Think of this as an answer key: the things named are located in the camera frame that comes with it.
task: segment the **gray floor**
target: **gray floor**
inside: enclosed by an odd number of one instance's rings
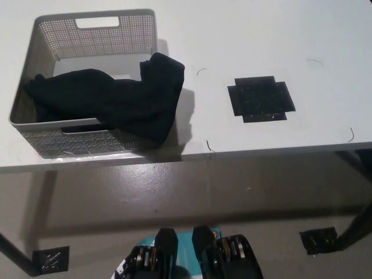
[[[372,237],[307,256],[298,232],[341,232],[372,197],[333,153],[147,164],[0,176],[0,232],[30,255],[70,246],[70,270],[42,278],[108,279],[161,226],[244,234],[265,279],[372,278]],[[0,278],[28,278],[0,255]]]

